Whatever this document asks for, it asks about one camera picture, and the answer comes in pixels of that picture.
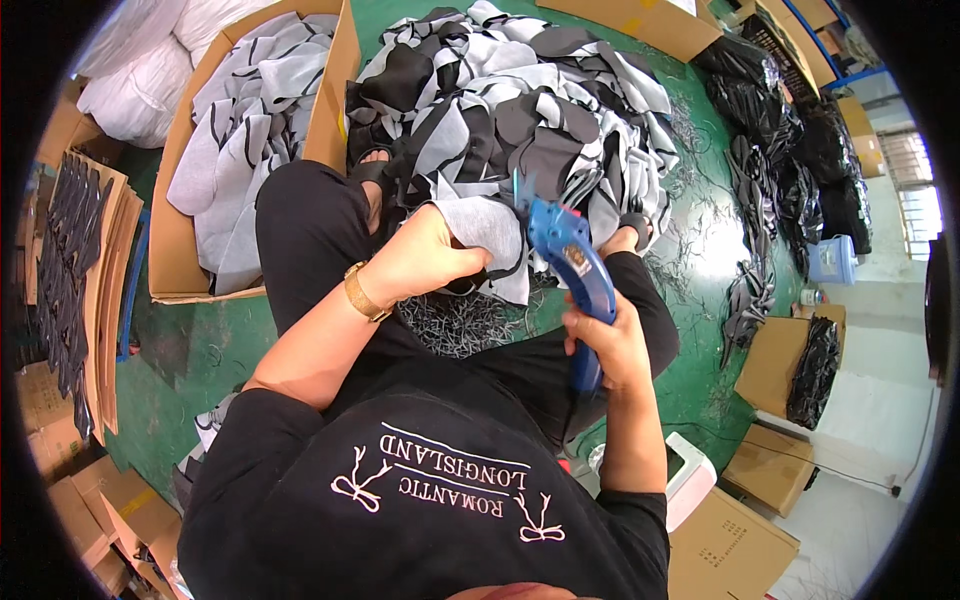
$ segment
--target bow embroidery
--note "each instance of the bow embroidery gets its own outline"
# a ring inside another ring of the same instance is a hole
[[[534,524],[533,520],[531,520],[530,513],[527,512],[526,500],[523,497],[523,494],[521,493],[518,496],[514,496],[514,500],[516,500],[516,503],[520,505],[520,510],[523,511],[523,516],[527,519],[527,522],[530,523],[529,527],[526,525],[520,527],[520,541],[565,540],[566,533],[564,532],[564,527],[562,525],[543,527],[543,521],[546,516],[546,507],[550,504],[551,496],[541,492],[540,497],[543,498],[543,508],[540,510],[540,527],[538,527]]]
[[[347,479],[344,475],[337,475],[333,481],[330,482],[330,489],[334,490],[336,493],[341,493],[343,495],[348,495],[350,498],[356,500],[363,505],[370,513],[376,513],[380,510],[380,496],[372,492],[367,492],[364,488],[374,479],[381,477],[388,470],[393,468],[391,465],[387,465],[387,461],[383,461],[383,467],[380,468],[380,471],[376,475],[371,475],[368,477],[362,484],[357,485],[357,470],[360,468],[360,461],[363,459],[363,455],[367,453],[367,447],[363,446],[363,449],[358,448],[357,446],[353,447],[353,452],[356,455],[356,458],[353,461],[353,471],[350,473],[350,478]]]

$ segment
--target black slipper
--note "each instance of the black slipper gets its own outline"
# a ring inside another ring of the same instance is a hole
[[[646,248],[647,245],[650,244],[650,240],[654,237],[654,232],[651,230],[650,224],[647,223],[647,219],[642,212],[628,212],[622,215],[620,217],[620,226],[636,229],[639,239],[636,240],[634,252],[640,252]]]
[[[378,150],[382,150],[383,152],[387,153],[386,160],[370,160],[368,162],[362,162],[364,158],[370,156]],[[373,181],[380,186],[380,225],[373,234],[373,237],[377,239],[387,237],[387,222],[389,220],[389,215],[393,212],[392,209],[396,205],[396,177],[390,175],[390,170],[387,168],[393,158],[394,155],[390,148],[386,146],[374,146],[360,156],[360,158],[357,159],[356,163],[353,165],[353,168],[350,169],[349,178],[351,180],[356,181],[357,183]]]

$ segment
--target gold bracelet watch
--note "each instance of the gold bracelet watch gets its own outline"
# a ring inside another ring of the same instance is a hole
[[[353,304],[353,308],[370,319],[371,323],[381,323],[394,313],[394,308],[391,306],[384,310],[367,298],[367,294],[364,293],[363,288],[360,287],[360,281],[357,279],[357,273],[366,265],[367,261],[361,260],[347,269],[347,273],[344,275],[344,289],[347,290],[347,298],[350,300],[350,304]]]

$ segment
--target foot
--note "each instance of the foot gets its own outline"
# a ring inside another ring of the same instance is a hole
[[[646,233],[649,237],[654,232],[654,226],[650,223],[650,219],[646,217],[643,218],[643,222],[647,224]],[[607,243],[600,247],[597,253],[604,259],[616,252],[633,252],[636,254],[635,248],[638,241],[640,241],[639,232],[629,225],[625,225],[618,229],[616,233],[607,240]]]
[[[383,150],[371,152],[360,162],[373,162],[375,160],[388,159],[387,153]],[[367,194],[367,202],[370,203],[370,217],[367,219],[367,230],[370,235],[374,235],[380,228],[380,211],[383,208],[383,190],[376,181],[364,181],[360,184],[364,193]]]

